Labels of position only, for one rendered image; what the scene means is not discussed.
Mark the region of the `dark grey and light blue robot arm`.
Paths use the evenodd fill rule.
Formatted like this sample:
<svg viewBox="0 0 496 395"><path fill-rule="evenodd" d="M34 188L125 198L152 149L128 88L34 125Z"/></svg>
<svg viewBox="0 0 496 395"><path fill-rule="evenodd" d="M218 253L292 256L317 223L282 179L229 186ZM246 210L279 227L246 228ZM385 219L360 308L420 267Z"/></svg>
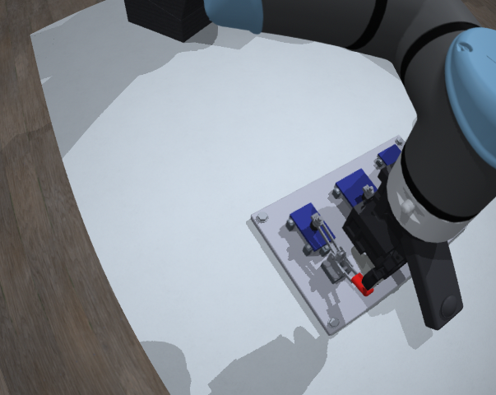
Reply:
<svg viewBox="0 0 496 395"><path fill-rule="evenodd" d="M424 324L441 329L463 309L447 241L496 198L496 30L483 28L462 0L204 0L204 7L218 26L393 64L417 121L388 175L387 199L401 226L425 241L401 237Z"/></svg>

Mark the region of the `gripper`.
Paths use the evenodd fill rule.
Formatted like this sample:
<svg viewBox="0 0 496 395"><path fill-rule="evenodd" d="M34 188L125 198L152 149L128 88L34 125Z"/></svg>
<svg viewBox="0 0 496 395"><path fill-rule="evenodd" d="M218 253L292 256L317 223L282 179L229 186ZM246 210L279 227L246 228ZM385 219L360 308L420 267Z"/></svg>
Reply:
<svg viewBox="0 0 496 395"><path fill-rule="evenodd" d="M354 245L351 253L364 276L361 283L367 291L407 263L401 237L408 235L423 241L401 226L387 200L388 175L395 163L380 170L378 178L381 184L378 190L354 206L342 226Z"/></svg>

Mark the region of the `grey toggle clamp with red handle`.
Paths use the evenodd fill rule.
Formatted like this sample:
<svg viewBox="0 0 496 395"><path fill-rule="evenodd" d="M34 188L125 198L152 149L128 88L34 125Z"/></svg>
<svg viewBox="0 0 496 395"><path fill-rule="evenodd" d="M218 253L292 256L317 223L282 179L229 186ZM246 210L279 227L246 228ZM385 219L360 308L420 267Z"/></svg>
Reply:
<svg viewBox="0 0 496 395"><path fill-rule="evenodd" d="M322 270L326 273L326 275L329 278L329 280L331 281L331 283L334 284L335 282L339 281L342 277L346 277L351 284L354 283L354 285L359 289L359 291L364 296L368 296L371 293L373 293L373 289L368 290L368 291L366 289L364 289L364 286L361 283L363 276L361 275L361 273L357 273L357 271L353 268L354 265L347 257L345 249L342 246L339 247L337 245L336 241L333 239L328 228L323 223L322 216L319 216L318 213L315 213L310 218L312 219L312 221L310 223L310 228L312 230L318 230L320 232L320 234L322 235L322 237L326 241L329 249L332 251L332 253L330 253L329 256L327 257L327 259L324 260L321 264ZM332 241L332 243L336 247L336 250L337 251L340 250L340 251L338 251L334 254L335 250L331 246L331 244L328 241L325 234L323 233L321 226L326 231L330 240ZM341 258L341 255L339 254L339 252L342 252L342 251L343 251L343 254L342 254L342 258ZM337 256L337 260L336 260L336 256ZM342 262L341 262L341 259L343 260ZM350 271L352 271L355 274L355 276L352 277L352 279L348 275L350 273Z"/></svg>
<svg viewBox="0 0 496 395"><path fill-rule="evenodd" d="M373 191L373 186L370 186L370 187L369 187L368 185L366 185L366 186L364 186L364 187L362 188L362 190L364 191L364 193L363 193L363 195L362 195L362 200L364 200L364 199L365 199L367 196L369 196L370 194L374 193L374 191Z"/></svg>

